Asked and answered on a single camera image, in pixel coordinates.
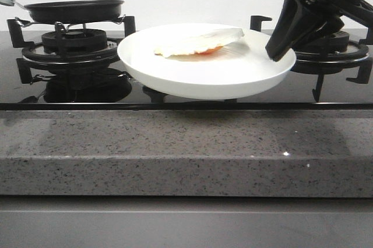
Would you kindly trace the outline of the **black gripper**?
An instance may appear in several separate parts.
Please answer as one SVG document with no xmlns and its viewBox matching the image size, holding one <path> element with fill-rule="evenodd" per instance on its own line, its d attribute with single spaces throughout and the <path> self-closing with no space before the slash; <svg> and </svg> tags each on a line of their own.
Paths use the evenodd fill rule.
<svg viewBox="0 0 373 248">
<path fill-rule="evenodd" d="M 372 5 L 365 0 L 322 0 L 339 12 L 366 27 L 372 26 Z M 326 20 L 305 0 L 284 0 L 277 25 L 266 44 L 270 59 L 279 61 L 289 49 L 301 48 L 319 38 L 338 32 L 343 27 L 340 16 Z"/>
</svg>

